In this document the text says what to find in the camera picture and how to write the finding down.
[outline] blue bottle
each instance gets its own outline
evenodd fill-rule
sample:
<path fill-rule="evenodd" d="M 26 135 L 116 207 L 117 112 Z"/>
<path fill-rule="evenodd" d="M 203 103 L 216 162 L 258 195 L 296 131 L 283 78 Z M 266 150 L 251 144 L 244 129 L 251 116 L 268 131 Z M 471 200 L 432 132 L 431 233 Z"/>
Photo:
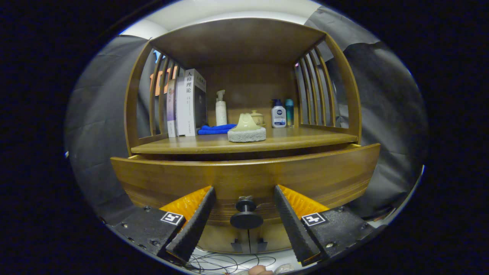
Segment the blue bottle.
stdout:
<path fill-rule="evenodd" d="M 287 126 L 294 127 L 294 102 L 288 98 L 285 100 L 285 110 L 287 113 Z"/>

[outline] wooden cabinet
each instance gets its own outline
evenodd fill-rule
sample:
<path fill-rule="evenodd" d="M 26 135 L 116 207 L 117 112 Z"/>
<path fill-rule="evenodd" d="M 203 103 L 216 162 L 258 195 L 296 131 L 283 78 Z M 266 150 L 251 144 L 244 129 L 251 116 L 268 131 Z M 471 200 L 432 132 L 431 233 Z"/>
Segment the wooden cabinet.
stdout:
<path fill-rule="evenodd" d="M 332 51 L 345 85 L 349 128 L 334 125 L 334 92 L 317 48 L 321 43 Z M 210 126 L 215 123 L 213 93 L 226 89 L 228 122 L 237 123 L 240 113 L 258 110 L 265 114 L 267 139 L 232 143 L 226 134 L 168 138 L 162 97 L 158 105 L 161 134 L 155 131 L 153 109 L 152 135 L 139 137 L 137 93 L 144 63 L 153 48 L 166 56 L 164 62 L 158 60 L 155 75 L 163 64 L 164 71 L 168 66 L 196 68 L 206 79 Z M 305 89 L 299 88 L 296 64 Z M 155 88 L 151 83 L 150 106 L 154 106 Z M 307 104 L 301 100 L 304 94 Z M 272 98 L 294 100 L 295 128 L 271 128 Z M 332 125 L 326 125 L 326 114 L 331 115 Z M 330 208 L 343 205 L 365 192 L 380 148 L 380 144 L 359 145 L 361 115 L 355 78 L 331 36 L 271 19 L 200 23 L 150 40 L 131 73 L 124 116 L 130 157 L 111 161 L 127 194 L 137 206 L 159 208 L 197 189 L 214 186 L 217 203 L 199 242 L 202 248 L 212 251 L 236 252 L 231 243 L 235 239 L 246 242 L 246 238 L 250 243 L 263 238 L 268 242 L 267 251 L 289 248 L 273 203 L 274 186 L 281 184 Z M 265 222 L 247 236 L 231 227 L 229 219 L 237 212 L 234 204 L 238 198 L 249 195 L 254 197 L 256 212 Z M 222 241 L 216 242 L 216 236 Z"/>

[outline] wooden surface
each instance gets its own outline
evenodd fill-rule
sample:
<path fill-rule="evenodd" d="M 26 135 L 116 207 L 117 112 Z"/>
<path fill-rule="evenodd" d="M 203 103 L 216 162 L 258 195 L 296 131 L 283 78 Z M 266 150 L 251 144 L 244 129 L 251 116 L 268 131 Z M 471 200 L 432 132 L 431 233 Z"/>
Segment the wooden surface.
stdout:
<path fill-rule="evenodd" d="M 330 118 L 331 118 L 331 126 L 335 127 L 336 126 L 336 109 L 334 106 L 334 96 L 333 96 L 333 84 L 331 82 L 330 78 L 330 73 L 328 72 L 328 68 L 326 67 L 326 63 L 324 63 L 323 56 L 321 55 L 321 52 L 317 47 L 314 47 L 314 51 L 316 52 L 317 59 L 319 60 L 319 63 L 321 64 L 321 68 L 323 69 L 323 74 L 324 74 L 324 80 L 326 83 L 326 88 L 328 90 L 328 103 L 329 103 L 329 108 L 330 108 Z M 318 69 L 316 64 L 314 64 L 314 68 L 316 68 L 316 73 L 318 73 Z"/>
<path fill-rule="evenodd" d="M 159 72 L 159 67 L 161 66 L 161 57 L 163 55 L 160 54 L 158 56 L 158 60 L 156 61 L 156 66 L 155 70 L 153 72 L 153 78 L 151 78 L 151 84 L 150 84 L 150 132 L 151 135 L 154 136 L 156 132 L 155 128 L 155 92 L 156 92 L 156 87 L 158 86 L 158 72 Z"/>
<path fill-rule="evenodd" d="M 329 34 L 326 34 L 325 41 L 338 64 L 339 72 L 343 79 L 343 84 L 345 85 L 345 94 L 348 101 L 348 132 L 351 135 L 358 136 L 357 144 L 360 144 L 362 115 L 360 96 L 358 95 L 355 76 L 353 76 L 352 68 L 343 54 L 343 51 Z"/>
<path fill-rule="evenodd" d="M 138 146 L 139 137 L 137 135 L 137 95 L 139 92 L 139 82 L 141 81 L 141 74 L 143 68 L 151 53 L 151 45 L 146 45 L 141 50 L 136 62 L 134 63 L 131 74 L 129 75 L 129 82 L 126 87 L 126 98 L 124 100 L 124 133 L 126 136 L 126 145 L 129 156 L 132 156 L 131 148 Z"/>
<path fill-rule="evenodd" d="M 273 151 L 356 142 L 358 137 L 307 127 L 267 129 L 266 140 L 230 142 L 227 134 L 171 137 L 132 148 L 134 154 L 218 154 Z"/>
<path fill-rule="evenodd" d="M 287 150 L 226 153 L 226 154 L 137 154 L 138 160 L 172 160 L 172 161 L 223 161 L 223 160 L 262 160 L 283 158 L 307 154 L 323 153 L 335 150 L 351 149 L 354 143 L 342 143 L 325 146 L 305 147 Z"/>
<path fill-rule="evenodd" d="M 324 35 L 291 22 L 237 18 L 183 27 L 150 42 L 185 68 L 230 64 L 290 66 Z"/>
<path fill-rule="evenodd" d="M 156 161 L 111 158 L 114 171 L 137 206 L 161 207 L 212 185 L 217 202 L 208 225 L 228 226 L 240 196 L 254 196 L 256 212 L 278 219 L 273 188 L 281 184 L 329 208 L 363 194 L 380 145 L 264 160 Z"/>
<path fill-rule="evenodd" d="M 226 90 L 227 123 L 237 124 L 241 113 L 257 110 L 264 116 L 265 128 L 271 127 L 272 99 L 294 100 L 294 123 L 299 123 L 296 90 L 290 66 L 247 64 L 198 68 L 207 82 L 207 121 L 216 125 L 216 92 Z"/>

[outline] book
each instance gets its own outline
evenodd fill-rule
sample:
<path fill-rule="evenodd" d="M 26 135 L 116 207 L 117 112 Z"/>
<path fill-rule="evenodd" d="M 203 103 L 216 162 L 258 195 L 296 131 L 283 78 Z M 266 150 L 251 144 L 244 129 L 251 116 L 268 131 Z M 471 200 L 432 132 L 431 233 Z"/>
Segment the book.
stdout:
<path fill-rule="evenodd" d="M 206 82 L 196 69 L 185 71 L 177 88 L 177 132 L 194 137 L 207 124 Z"/>
<path fill-rule="evenodd" d="M 176 124 L 176 112 L 175 112 L 175 85 L 176 79 L 170 79 L 168 81 L 168 92 L 166 93 L 166 119 L 168 126 L 168 137 L 177 137 L 177 124 Z"/>

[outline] drawer knob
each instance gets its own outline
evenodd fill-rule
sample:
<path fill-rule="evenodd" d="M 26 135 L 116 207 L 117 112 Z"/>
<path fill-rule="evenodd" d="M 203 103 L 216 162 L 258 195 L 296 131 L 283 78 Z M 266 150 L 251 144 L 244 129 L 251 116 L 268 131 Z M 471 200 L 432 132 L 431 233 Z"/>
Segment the drawer knob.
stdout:
<path fill-rule="evenodd" d="M 231 225 L 238 229 L 253 229 L 263 224 L 263 218 L 253 212 L 256 209 L 256 204 L 253 202 L 252 196 L 240 197 L 236 203 L 236 209 L 239 213 L 231 217 Z"/>

